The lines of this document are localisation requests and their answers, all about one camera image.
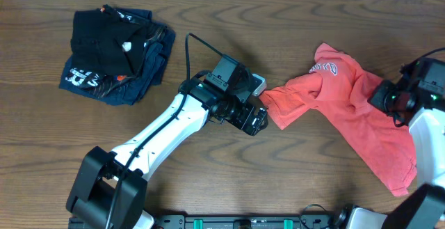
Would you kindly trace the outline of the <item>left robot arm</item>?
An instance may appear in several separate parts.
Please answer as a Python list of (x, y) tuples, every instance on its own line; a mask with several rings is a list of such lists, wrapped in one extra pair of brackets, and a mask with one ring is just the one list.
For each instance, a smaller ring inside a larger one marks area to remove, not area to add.
[(210, 119), (250, 136), (268, 125), (267, 112), (249, 101), (266, 80), (228, 55), (213, 70), (187, 78), (170, 106), (143, 131), (107, 152), (83, 158), (66, 209), (89, 228), (152, 228), (145, 211), (147, 184), (162, 162)]

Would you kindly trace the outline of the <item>red t-shirt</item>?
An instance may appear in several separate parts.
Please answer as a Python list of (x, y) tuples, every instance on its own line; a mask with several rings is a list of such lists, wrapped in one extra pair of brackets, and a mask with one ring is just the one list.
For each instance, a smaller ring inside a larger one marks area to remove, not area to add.
[(407, 127), (371, 106), (368, 99), (382, 78), (364, 70), (326, 43), (314, 54), (307, 74), (259, 97), (280, 129), (310, 109), (320, 111), (375, 176), (395, 196), (405, 196), (416, 177), (416, 153)]

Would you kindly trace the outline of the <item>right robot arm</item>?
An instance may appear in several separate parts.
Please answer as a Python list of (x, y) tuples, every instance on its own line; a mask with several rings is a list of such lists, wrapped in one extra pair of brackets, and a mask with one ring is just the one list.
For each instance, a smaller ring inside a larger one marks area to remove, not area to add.
[(344, 209), (340, 228), (434, 228), (444, 218), (444, 62), (424, 55), (400, 73), (395, 84), (383, 81), (369, 103), (409, 129), (419, 187), (389, 214)]

